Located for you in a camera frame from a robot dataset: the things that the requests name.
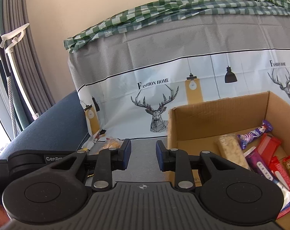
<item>beige snack bar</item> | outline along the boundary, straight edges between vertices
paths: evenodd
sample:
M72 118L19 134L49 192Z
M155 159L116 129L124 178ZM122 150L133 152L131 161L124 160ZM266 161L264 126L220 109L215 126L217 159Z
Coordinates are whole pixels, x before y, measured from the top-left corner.
M236 135L219 136L217 144L223 158L250 170Z

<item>deer antler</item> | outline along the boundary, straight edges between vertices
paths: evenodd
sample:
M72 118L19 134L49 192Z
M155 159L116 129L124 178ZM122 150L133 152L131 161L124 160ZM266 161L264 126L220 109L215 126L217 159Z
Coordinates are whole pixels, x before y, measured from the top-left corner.
M276 75L276 78L274 78L274 68L273 68L273 71L272 71L272 76L270 76L269 73L267 73L267 74L269 75L269 77L271 78L271 80L272 80L275 84L277 84L277 85L280 86L280 89L281 89L281 90L284 90L284 89L285 89L285 87L283 87L281 81L278 80L278 75Z
M136 106L139 106L139 107L144 107L146 109L148 109L149 111L152 111L152 108L150 106L150 104L147 104L146 101L145 101L145 97L143 99L143 104L141 104L141 101L138 100L138 96L136 96L135 100L133 101L132 99L132 96L131 96L131 101L136 105Z
M286 69L286 70L287 70L287 72L288 72L289 77L287 77L287 75L285 75L285 77L286 77L286 79L287 79L287 81L285 82L285 86L289 88L289 85L290 85L290 84L289 84L289 83L290 83L290 73L289 73L288 69Z
M164 99L164 101L162 101L162 103L159 104L158 111L161 111L161 110L163 109L163 107L164 107L166 104L172 102L172 101L175 99L175 97L176 97L176 95L177 95L177 93L178 93L178 90L179 90L179 86L178 86L178 87L177 87L177 91L176 91L176 93L174 94L174 90L171 89L170 87L168 87L168 85L166 85L166 86L167 86L168 89L170 89L170 96L169 96L169 99L166 100L166 97L165 97L165 95L163 94L163 99Z

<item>gray ridged plate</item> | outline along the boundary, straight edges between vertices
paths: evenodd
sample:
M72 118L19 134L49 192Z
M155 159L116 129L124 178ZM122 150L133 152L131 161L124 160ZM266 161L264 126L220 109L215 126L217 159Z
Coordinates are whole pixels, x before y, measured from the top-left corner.
M169 182L118 182L110 191L94 193L79 213L62 222L34 226L11 220L1 229L272 230L281 228L273 222L252 227L221 222L205 212L192 193L178 192Z

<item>white and blue package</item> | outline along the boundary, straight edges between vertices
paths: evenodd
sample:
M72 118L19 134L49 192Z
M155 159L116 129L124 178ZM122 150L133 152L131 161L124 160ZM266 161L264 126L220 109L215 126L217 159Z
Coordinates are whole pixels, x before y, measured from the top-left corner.
M289 208L290 207L290 191L272 174L270 169L262 160L262 157L258 153L256 147L250 148L248 151L244 153L244 156L251 170L271 180L281 189L282 194L283 194L283 206L282 206L281 212Z

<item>blue sofa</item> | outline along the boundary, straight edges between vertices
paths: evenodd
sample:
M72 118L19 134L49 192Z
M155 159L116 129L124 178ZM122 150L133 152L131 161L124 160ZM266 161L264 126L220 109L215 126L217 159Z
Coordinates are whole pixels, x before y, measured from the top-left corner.
M0 159L18 150L74 151L88 138L85 114L75 91L23 130L0 153Z

